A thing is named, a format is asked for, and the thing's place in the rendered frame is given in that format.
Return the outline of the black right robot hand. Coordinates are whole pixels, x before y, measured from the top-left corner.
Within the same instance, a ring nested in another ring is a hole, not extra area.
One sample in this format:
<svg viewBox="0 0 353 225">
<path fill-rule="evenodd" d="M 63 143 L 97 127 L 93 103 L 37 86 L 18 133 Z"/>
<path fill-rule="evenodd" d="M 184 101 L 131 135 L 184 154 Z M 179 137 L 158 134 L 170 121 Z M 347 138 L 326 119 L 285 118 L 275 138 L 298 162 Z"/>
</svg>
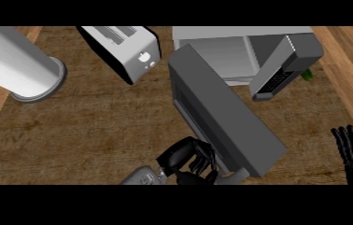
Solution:
<svg viewBox="0 0 353 225">
<path fill-rule="evenodd" d="M 342 158 L 347 184 L 353 185 L 353 125 L 332 128 L 331 133 L 337 140 L 338 151 Z"/>
</svg>

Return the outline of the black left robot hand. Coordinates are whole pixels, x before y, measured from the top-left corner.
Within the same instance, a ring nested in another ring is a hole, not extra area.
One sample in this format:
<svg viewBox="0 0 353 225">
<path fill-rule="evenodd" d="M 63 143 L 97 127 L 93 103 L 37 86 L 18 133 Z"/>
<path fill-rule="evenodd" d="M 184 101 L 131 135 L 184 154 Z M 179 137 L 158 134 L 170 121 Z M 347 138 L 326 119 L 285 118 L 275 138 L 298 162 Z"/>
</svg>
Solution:
<svg viewBox="0 0 353 225">
<path fill-rule="evenodd" d="M 176 175 L 179 185 L 215 183 L 218 176 L 215 152 L 211 145 L 192 136 L 179 140 L 155 160 L 164 175 Z"/>
</svg>

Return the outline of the dark grey microwave door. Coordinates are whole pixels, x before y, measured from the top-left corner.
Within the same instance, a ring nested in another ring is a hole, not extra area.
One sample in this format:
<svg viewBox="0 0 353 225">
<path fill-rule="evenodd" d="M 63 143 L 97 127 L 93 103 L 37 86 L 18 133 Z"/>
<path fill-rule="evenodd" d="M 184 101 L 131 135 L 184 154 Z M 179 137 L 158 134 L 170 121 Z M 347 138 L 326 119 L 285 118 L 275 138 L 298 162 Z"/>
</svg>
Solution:
<svg viewBox="0 0 353 225">
<path fill-rule="evenodd" d="M 227 171 L 264 176 L 286 147 L 192 46 L 168 59 L 176 106 L 196 125 Z"/>
</svg>

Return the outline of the white and grey microwave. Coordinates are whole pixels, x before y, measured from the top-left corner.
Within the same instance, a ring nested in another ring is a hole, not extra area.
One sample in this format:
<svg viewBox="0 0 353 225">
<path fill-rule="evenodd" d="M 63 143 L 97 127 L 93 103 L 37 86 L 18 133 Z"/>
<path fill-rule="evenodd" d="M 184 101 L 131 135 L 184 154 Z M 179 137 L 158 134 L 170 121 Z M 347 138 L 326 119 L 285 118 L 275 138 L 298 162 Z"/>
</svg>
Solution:
<svg viewBox="0 0 353 225">
<path fill-rule="evenodd" d="M 229 86 L 270 100 L 323 56 L 308 26 L 174 26 L 174 49 L 190 45 Z"/>
</svg>

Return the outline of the pale grey rounded object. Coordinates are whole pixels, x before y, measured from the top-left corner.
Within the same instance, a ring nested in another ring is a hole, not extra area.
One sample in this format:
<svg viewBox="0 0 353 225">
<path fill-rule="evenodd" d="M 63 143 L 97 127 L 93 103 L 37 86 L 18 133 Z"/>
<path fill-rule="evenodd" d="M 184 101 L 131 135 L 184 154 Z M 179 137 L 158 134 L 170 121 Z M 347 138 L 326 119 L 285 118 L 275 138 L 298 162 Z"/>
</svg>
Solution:
<svg viewBox="0 0 353 225">
<path fill-rule="evenodd" d="M 235 185 L 249 176 L 248 171 L 241 168 L 233 174 L 226 175 L 223 171 L 218 171 L 217 184 Z"/>
</svg>

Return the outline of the silver toaster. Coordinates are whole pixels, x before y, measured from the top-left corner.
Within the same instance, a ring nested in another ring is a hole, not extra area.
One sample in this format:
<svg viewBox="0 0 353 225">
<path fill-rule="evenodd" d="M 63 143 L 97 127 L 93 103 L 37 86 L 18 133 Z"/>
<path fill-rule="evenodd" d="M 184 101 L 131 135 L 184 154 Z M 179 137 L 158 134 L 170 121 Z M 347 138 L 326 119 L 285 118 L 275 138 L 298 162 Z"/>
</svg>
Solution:
<svg viewBox="0 0 353 225">
<path fill-rule="evenodd" d="M 145 26 L 77 26 L 93 52 L 133 85 L 161 59 L 158 36 Z"/>
</svg>

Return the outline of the white cylinder with grey base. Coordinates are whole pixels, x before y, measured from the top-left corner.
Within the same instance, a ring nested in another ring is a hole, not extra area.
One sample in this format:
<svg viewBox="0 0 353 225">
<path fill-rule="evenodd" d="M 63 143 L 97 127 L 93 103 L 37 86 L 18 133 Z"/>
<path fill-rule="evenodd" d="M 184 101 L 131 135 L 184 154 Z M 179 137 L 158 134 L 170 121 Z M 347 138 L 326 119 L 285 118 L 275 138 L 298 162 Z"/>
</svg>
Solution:
<svg viewBox="0 0 353 225">
<path fill-rule="evenodd" d="M 68 75 L 63 62 L 50 57 L 13 26 L 0 26 L 0 86 L 22 103 L 37 103 L 59 91 Z"/>
</svg>

